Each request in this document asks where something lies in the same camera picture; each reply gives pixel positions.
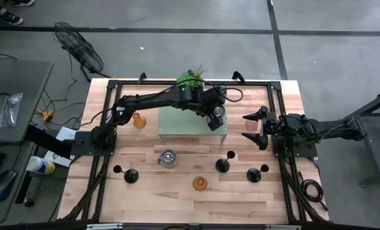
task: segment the gray floor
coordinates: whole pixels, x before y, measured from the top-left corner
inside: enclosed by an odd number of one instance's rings
[[[80,27],[270,29],[264,0],[36,0],[13,9],[24,26],[52,26],[57,21]],[[279,29],[380,31],[380,0],[273,0]],[[272,35],[83,33],[113,77],[177,77],[203,63],[206,78],[280,79]],[[339,119],[380,93],[380,36],[281,36],[288,78],[297,80],[307,116]],[[0,31],[0,52],[19,59],[55,64],[47,90],[63,98],[70,79],[68,54],[52,33]],[[77,84],[67,102],[83,102],[89,88],[74,61]],[[82,113],[76,105],[58,113],[57,123]],[[377,174],[361,143],[325,140],[317,146],[322,186],[331,220],[380,227],[380,186],[360,188],[358,181]],[[13,208],[5,224],[45,221],[64,180],[43,180],[36,206]]]

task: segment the desk fan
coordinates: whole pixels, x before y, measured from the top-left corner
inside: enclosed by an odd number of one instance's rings
[[[75,28],[66,22],[57,22],[54,26],[54,34],[60,42],[62,49],[68,51],[69,54],[81,64],[81,70],[88,82],[90,82],[91,79],[89,79],[88,75],[84,71],[84,67],[87,68],[90,73],[96,73],[110,78],[109,76],[101,73],[105,65],[93,49],[92,44],[87,42],[82,35],[75,30]]]

